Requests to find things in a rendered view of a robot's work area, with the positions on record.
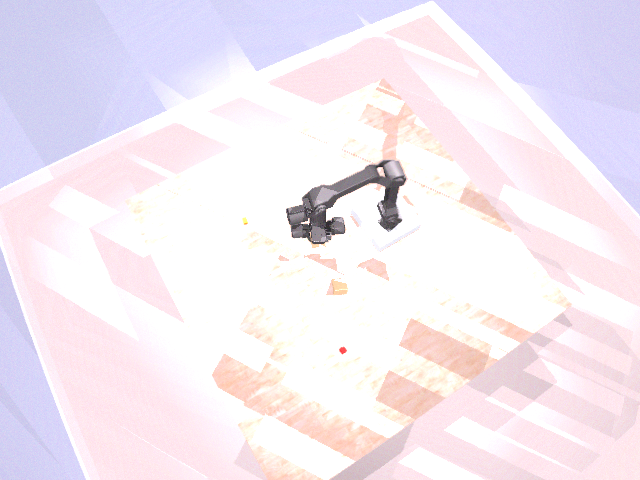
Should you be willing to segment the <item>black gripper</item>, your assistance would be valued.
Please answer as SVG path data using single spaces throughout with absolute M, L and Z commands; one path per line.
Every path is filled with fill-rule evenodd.
M 332 235 L 345 233 L 345 223 L 344 223 L 344 218 L 342 216 L 332 217 L 331 220 L 327 220 L 327 221 L 325 218 L 323 221 L 320 221 L 320 222 L 313 221 L 311 218 L 309 218 L 309 225 L 308 223 L 306 224 L 298 223 L 298 224 L 290 225 L 292 238 L 307 238 L 311 242 L 311 236 L 309 232 L 310 224 L 311 226 L 316 226 L 316 227 L 326 225 L 327 227 L 326 229 L 328 229 L 328 231 L 331 231 Z

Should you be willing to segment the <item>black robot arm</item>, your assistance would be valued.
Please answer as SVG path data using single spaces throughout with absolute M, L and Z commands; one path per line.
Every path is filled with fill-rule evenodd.
M 378 167 L 383 167 L 380 175 Z M 320 222 L 326 218 L 326 210 L 332 208 L 337 199 L 358 190 L 370 183 L 385 187 L 384 199 L 376 205 L 381 218 L 377 221 L 386 231 L 391 232 L 403 221 L 397 206 L 400 186 L 406 181 L 405 173 L 399 161 L 382 159 L 377 164 L 369 164 L 364 169 L 331 185 L 322 184 L 310 189 L 301 199 L 302 205 L 286 208 L 289 225 L 308 221 Z M 332 232 L 320 227 L 309 226 L 312 244 L 324 244 L 332 238 Z

